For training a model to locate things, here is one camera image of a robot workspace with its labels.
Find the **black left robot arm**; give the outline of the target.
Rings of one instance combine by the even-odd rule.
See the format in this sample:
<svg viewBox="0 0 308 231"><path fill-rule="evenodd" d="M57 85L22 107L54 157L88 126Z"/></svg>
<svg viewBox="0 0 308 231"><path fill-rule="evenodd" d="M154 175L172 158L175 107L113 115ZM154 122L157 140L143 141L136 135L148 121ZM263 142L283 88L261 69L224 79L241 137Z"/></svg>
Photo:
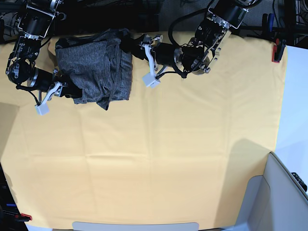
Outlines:
<svg viewBox="0 0 308 231"><path fill-rule="evenodd" d="M120 48L136 58L147 60L150 66L148 79L159 81L168 73L186 78L188 74L202 75L211 70L211 64L218 59L222 43L238 29L251 8L258 6L259 0L212 0L206 8L182 16L168 28L169 43L164 43L162 35L154 38L143 34L138 38L122 35ZM177 24L197 15L204 19L198 25L194 36L186 44L178 44L173 37Z"/></svg>

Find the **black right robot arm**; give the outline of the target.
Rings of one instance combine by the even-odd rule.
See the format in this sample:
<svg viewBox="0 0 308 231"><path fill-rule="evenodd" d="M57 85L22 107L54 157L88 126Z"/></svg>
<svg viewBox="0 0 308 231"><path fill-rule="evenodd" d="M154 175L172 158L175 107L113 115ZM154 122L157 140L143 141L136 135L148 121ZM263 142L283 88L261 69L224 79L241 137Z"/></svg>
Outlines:
<svg viewBox="0 0 308 231"><path fill-rule="evenodd" d="M34 91L54 96L80 98L79 89L67 76L57 75L36 67L40 49L46 45L43 39L58 16L61 0L28 0L21 11L18 24L18 37L14 49L8 58L6 75L18 90L32 94Z"/></svg>

